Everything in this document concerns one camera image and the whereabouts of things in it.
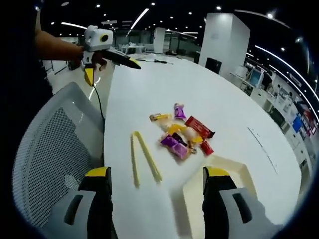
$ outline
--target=office floor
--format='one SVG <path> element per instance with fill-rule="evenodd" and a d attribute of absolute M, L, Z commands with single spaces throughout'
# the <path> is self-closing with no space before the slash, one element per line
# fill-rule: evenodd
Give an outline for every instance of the office floor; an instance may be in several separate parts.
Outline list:
<path fill-rule="evenodd" d="M 107 67 L 102 72 L 96 72 L 94 75 L 94 80 L 96 84 L 96 89 L 99 93 L 101 99 L 101 105 L 103 113 L 106 112 L 107 101 L 109 98 L 109 92 L 111 88 L 111 80 L 114 71 L 114 65 L 112 62 L 108 62 Z M 84 72 L 81 68 L 77 68 L 70 71 L 68 68 L 64 69 L 57 75 L 49 74 L 48 80 L 53 88 L 53 93 L 55 94 L 64 86 L 70 82 L 76 82 L 84 94 L 89 98 L 96 109 L 100 110 L 99 101 L 94 88 L 90 87 L 84 80 Z"/>

